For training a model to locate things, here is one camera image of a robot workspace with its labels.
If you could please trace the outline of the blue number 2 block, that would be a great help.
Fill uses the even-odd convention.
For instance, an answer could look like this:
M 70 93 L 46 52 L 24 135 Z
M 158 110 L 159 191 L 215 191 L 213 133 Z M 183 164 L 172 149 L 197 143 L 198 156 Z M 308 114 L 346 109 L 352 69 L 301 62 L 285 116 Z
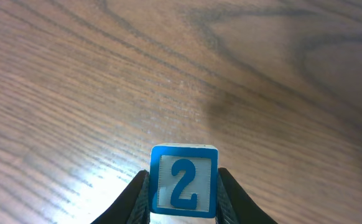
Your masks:
M 216 215 L 218 149 L 207 144 L 163 143 L 151 150 L 152 213 L 213 218 Z

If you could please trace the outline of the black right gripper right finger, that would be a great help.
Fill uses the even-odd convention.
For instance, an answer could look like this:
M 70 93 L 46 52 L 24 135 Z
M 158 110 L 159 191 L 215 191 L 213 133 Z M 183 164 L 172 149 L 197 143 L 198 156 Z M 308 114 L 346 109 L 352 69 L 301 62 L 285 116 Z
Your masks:
M 216 224 L 277 224 L 252 200 L 226 168 L 218 169 L 217 181 Z

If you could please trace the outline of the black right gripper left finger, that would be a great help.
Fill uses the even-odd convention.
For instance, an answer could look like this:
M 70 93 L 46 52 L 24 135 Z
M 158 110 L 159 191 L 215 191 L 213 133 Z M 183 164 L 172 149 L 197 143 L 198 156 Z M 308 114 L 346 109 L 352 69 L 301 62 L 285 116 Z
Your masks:
M 150 224 L 149 172 L 140 170 L 91 224 Z

